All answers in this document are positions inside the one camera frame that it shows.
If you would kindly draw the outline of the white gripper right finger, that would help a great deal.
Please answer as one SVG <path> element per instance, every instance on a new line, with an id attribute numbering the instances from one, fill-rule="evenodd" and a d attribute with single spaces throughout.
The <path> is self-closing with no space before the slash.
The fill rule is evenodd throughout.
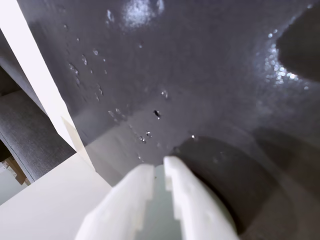
<path id="1" fill-rule="evenodd" d="M 165 189 L 183 240 L 238 240 L 231 214 L 218 196 L 176 156 L 163 159 Z"/>

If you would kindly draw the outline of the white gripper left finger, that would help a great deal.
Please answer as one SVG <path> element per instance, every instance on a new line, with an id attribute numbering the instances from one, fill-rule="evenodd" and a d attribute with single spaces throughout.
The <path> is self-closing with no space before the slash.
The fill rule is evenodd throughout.
<path id="1" fill-rule="evenodd" d="M 133 240 L 142 230 L 147 201 L 153 198 L 155 167 L 128 172 L 83 219 L 76 240 Z"/>

